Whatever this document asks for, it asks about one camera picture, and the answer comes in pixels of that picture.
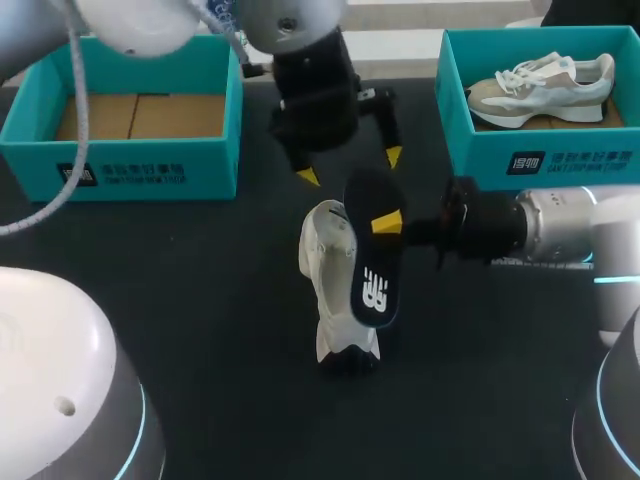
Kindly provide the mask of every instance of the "white sneaker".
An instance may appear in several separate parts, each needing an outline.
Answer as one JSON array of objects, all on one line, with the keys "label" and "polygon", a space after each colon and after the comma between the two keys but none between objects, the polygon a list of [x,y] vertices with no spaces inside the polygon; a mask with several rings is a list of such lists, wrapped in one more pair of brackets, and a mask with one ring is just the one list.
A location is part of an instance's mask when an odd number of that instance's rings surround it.
[{"label": "white sneaker", "polygon": [[300,272],[311,279],[318,297],[318,363],[372,370],[380,360],[378,335],[351,310],[356,240],[342,203],[322,202],[307,215],[298,258]]},{"label": "white sneaker", "polygon": [[576,62],[552,53],[496,72],[466,91],[472,116],[501,128],[520,128],[536,115],[569,122],[601,122],[615,80],[609,54]]}]

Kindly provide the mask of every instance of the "cable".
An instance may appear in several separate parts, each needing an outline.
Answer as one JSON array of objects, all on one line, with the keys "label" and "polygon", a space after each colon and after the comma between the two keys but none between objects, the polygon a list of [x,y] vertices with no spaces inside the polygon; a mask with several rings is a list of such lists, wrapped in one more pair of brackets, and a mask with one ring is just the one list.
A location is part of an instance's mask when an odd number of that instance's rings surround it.
[{"label": "cable", "polygon": [[202,20],[211,33],[218,33],[224,35],[236,53],[240,63],[243,65],[249,64],[249,55],[242,46],[242,42],[236,37],[234,32],[228,31],[222,22],[216,17],[206,5],[202,5],[198,0],[187,0],[189,6],[198,14],[200,20]]},{"label": "cable", "polygon": [[67,31],[69,32],[69,42],[71,44],[73,79],[76,84],[76,108],[78,110],[78,150],[74,167],[67,183],[65,183],[60,193],[58,193],[46,207],[24,220],[0,226],[0,236],[25,230],[49,218],[69,200],[84,174],[84,167],[87,162],[87,153],[89,150],[89,100],[87,98],[87,82],[85,79],[82,50],[80,49],[80,35],[73,22],[73,1],[64,0],[63,7]]}]

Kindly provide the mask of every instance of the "robotic arm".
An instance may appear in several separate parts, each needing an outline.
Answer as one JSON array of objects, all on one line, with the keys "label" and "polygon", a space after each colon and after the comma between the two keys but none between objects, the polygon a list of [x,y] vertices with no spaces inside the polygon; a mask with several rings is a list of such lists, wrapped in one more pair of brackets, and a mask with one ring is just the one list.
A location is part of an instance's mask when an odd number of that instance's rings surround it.
[{"label": "robotic arm", "polygon": [[[67,0],[4,0],[0,6],[0,81],[7,80],[68,41],[60,10]],[[200,20],[221,30],[206,0],[74,0],[80,32],[131,56],[153,57],[181,48]],[[319,184],[312,155],[336,148],[373,115],[393,168],[401,153],[390,89],[363,90],[339,24],[346,0],[240,0],[238,15],[248,40],[272,54],[282,101],[270,132],[295,172]],[[232,34],[230,41],[238,45]],[[240,49],[247,76],[263,73]]]},{"label": "robotic arm", "polygon": [[453,180],[439,218],[407,226],[407,243],[490,262],[593,261],[600,338],[611,347],[640,304],[640,186],[527,190],[516,198]]}]

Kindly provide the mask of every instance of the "teal box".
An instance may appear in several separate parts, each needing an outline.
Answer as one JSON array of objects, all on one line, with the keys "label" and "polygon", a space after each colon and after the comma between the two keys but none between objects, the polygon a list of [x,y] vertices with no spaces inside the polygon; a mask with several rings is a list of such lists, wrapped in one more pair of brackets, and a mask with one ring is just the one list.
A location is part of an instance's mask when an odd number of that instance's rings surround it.
[{"label": "teal box", "polygon": [[[613,55],[625,128],[476,132],[464,87],[554,51],[575,60]],[[640,39],[631,27],[448,30],[436,97],[455,174],[483,190],[640,183]],[[523,161],[533,168],[513,168]]]},{"label": "teal box", "polygon": [[[236,195],[243,87],[223,37],[199,35],[161,58],[121,55],[82,39],[89,93],[226,94],[219,138],[91,141],[85,178],[73,201],[214,200]],[[53,141],[74,92],[69,47],[33,65],[0,134],[0,149],[29,200],[46,202],[63,186],[76,142]]]}]

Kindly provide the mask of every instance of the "shoe insole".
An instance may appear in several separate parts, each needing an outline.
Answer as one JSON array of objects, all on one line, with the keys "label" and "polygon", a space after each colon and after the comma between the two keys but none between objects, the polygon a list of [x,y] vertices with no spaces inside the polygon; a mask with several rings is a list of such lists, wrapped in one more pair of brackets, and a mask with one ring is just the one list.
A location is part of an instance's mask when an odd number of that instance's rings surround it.
[{"label": "shoe insole", "polygon": [[357,170],[344,205],[357,242],[351,309],[370,328],[390,325],[400,302],[400,265],[405,201],[389,173]]}]

